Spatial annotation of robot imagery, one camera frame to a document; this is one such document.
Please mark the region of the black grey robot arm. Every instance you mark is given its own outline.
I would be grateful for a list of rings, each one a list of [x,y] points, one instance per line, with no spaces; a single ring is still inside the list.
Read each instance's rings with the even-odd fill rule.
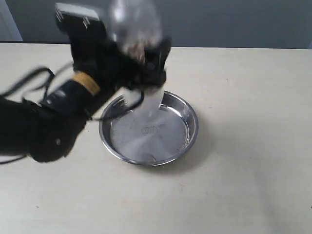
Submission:
[[[74,74],[55,91],[49,92],[56,74],[47,67],[29,72],[0,96],[0,154],[11,162],[30,157],[48,163],[66,157],[78,135],[94,114],[122,87],[139,92],[130,109],[143,103],[147,90],[166,82],[164,65],[172,41],[165,37],[155,45],[143,46],[143,61],[124,54],[110,39],[79,39],[70,36]],[[42,73],[43,98],[21,102],[9,96]]]

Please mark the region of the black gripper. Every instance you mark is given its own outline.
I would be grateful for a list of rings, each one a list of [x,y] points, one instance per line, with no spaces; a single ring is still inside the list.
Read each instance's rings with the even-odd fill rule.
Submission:
[[[72,45],[74,75],[39,103],[40,117],[91,117],[120,88],[138,88],[140,98],[127,108],[141,105],[144,88],[162,88],[171,37],[145,49],[145,63],[123,54],[115,43],[94,44],[89,49]]]

